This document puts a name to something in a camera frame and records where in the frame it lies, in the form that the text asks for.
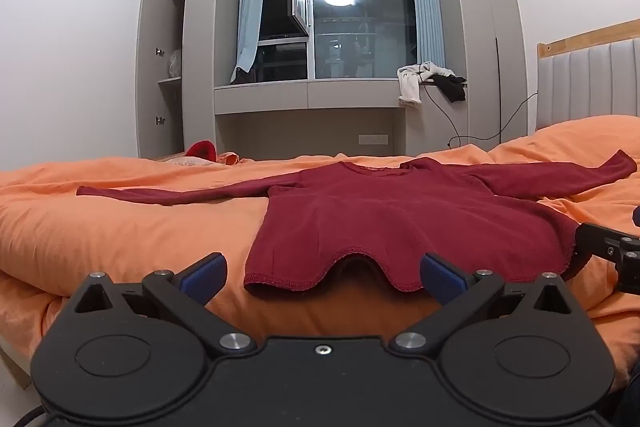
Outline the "grey padded headboard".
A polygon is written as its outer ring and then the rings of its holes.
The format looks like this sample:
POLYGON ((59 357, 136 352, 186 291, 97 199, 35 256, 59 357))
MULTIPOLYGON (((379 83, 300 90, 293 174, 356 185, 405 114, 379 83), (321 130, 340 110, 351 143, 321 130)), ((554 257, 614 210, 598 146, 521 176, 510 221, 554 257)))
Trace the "grey padded headboard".
POLYGON ((639 114, 640 20, 537 46, 536 128, 639 114))

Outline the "right light blue curtain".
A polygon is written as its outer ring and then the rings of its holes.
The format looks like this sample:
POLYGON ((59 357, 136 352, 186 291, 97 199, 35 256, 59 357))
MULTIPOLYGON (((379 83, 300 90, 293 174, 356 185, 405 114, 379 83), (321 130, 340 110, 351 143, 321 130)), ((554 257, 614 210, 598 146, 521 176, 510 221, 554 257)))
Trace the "right light blue curtain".
POLYGON ((416 57, 445 65, 445 41, 439 0, 414 0, 416 9, 416 57))

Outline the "white garment on sill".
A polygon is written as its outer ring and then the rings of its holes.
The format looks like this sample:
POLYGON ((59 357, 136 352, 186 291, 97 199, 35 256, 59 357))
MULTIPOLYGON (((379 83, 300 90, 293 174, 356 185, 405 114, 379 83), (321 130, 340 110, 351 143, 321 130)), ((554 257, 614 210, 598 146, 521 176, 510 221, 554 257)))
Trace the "white garment on sill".
POLYGON ((431 61, 402 66, 397 69, 399 82, 399 102, 402 105, 418 107, 422 104, 420 87, 435 75, 453 76, 451 69, 440 67, 431 61))

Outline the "light blue curtain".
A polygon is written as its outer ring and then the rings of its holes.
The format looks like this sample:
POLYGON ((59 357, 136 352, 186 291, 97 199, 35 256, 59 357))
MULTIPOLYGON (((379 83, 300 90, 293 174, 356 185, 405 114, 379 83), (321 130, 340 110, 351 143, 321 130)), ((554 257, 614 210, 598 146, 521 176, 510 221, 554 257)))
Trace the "light blue curtain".
POLYGON ((239 0, 238 34, 236 35, 236 62, 231 83, 238 80, 239 73, 247 74, 252 68, 258 47, 262 4, 264 0, 239 0))
POLYGON ((445 65, 445 41, 439 0, 414 0, 416 9, 416 57, 445 65))

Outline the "orange duvet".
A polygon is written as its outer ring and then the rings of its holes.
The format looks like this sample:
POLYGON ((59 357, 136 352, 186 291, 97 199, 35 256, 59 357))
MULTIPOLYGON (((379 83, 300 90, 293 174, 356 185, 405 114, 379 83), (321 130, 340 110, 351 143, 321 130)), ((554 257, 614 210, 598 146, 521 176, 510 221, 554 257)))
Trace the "orange duvet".
MULTIPOLYGON (((552 124, 533 135, 485 152, 473 145, 421 156, 442 164, 571 161, 596 167, 624 150, 639 167, 639 117, 608 115, 552 124)), ((150 186, 186 191, 265 178, 352 161, 369 168, 398 167, 410 157, 302 156, 241 160, 234 166, 183 166, 166 161, 107 157, 50 162, 1 171, 1 337, 28 360, 61 307, 90 272, 115 282, 139 282, 156 269, 181 271, 220 251, 229 275, 207 308, 262 341, 271 335, 390 337, 437 309, 425 292, 401 293, 363 259, 337 267, 328 287, 306 293, 245 290, 250 244, 262 224, 267 199, 162 207, 76 197, 79 185, 150 186)), ((639 235, 631 213, 639 206, 639 170, 626 180, 544 205, 576 221, 639 235)), ((567 286, 611 351, 614 389, 629 379, 639 358, 639 296, 614 291, 610 262, 591 258, 567 286)))

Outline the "left light blue curtain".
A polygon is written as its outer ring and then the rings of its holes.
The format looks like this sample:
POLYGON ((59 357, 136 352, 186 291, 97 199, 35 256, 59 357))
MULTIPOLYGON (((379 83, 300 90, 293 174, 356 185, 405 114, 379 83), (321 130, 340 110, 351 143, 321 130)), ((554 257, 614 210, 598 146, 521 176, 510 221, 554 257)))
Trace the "left light blue curtain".
POLYGON ((239 73, 247 74, 252 68, 258 47, 262 4, 264 0, 239 0, 238 34, 236 35, 236 62, 231 83, 238 80, 239 73))

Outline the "open wardrobe door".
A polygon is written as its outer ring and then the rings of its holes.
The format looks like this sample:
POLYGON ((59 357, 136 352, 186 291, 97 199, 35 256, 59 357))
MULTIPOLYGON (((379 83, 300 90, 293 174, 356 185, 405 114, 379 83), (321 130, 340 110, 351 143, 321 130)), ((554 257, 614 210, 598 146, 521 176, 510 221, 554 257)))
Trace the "open wardrobe door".
POLYGON ((139 155, 168 156, 176 150, 174 97, 161 85, 175 44, 177 10, 172 0, 141 0, 137 58, 136 113, 139 155))

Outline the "dark red long-sleeve sweater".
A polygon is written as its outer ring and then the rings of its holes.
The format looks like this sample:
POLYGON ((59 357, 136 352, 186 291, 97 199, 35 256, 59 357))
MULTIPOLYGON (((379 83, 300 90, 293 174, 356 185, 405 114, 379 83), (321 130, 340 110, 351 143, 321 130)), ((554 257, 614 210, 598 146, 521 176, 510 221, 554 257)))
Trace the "dark red long-sleeve sweater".
POLYGON ((145 205, 263 197, 268 207, 245 265, 246 285, 306 291, 337 261, 363 255, 400 291, 421 286, 419 263, 434 254, 510 283, 573 263, 577 223, 548 206, 631 176, 615 153, 601 166, 572 162, 444 165, 424 157, 397 168, 352 162, 186 192, 128 188, 105 196, 145 205))

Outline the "grey built-in wardrobe unit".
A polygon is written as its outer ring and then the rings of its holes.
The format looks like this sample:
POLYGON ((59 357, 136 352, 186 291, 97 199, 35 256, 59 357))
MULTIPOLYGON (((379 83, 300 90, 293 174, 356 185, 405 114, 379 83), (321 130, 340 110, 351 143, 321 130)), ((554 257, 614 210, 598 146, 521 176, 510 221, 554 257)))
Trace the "grey built-in wardrobe unit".
POLYGON ((393 78, 231 83, 239 0, 172 0, 180 77, 160 85, 174 97, 176 150, 212 141, 254 159, 298 155, 419 155, 472 143, 481 148, 527 131, 527 79, 518 0, 439 0, 445 67, 466 80, 450 103, 427 80, 418 107, 399 102, 393 78), (387 134, 361 146, 360 134, 387 134))

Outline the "window with open sash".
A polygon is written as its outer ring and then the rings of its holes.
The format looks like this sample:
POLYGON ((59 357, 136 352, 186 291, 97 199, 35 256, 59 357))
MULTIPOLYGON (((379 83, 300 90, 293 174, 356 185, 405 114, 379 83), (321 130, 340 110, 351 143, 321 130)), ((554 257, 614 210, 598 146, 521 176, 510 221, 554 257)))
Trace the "window with open sash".
POLYGON ((414 0, 262 0, 245 79, 393 78, 417 47, 414 0))

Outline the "black garment on sill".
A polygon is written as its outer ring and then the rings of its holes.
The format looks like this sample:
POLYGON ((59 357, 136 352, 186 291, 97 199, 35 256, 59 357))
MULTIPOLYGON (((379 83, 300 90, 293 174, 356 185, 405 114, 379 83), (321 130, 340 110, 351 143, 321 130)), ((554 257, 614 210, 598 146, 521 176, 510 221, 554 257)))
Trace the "black garment on sill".
POLYGON ((466 100, 466 80, 463 77, 435 74, 431 77, 431 80, 450 103, 464 102, 466 100))

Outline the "white wall socket plate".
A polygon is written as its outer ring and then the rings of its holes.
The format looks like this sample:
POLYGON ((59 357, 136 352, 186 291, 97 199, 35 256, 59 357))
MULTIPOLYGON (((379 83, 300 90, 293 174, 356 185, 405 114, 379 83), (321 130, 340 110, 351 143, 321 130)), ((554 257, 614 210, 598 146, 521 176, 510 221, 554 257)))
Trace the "white wall socket plate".
POLYGON ((390 143, 387 134, 360 134, 358 144, 361 146, 386 146, 390 143))

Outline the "bright red cloth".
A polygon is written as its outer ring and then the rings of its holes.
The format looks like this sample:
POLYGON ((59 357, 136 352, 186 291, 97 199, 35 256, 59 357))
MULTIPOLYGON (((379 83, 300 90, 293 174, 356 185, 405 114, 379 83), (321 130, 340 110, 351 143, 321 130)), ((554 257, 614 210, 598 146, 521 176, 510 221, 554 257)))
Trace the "bright red cloth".
POLYGON ((216 146, 208 140, 194 143, 186 150, 184 155, 186 155, 186 157, 196 157, 207 161, 216 161, 217 159, 216 146))

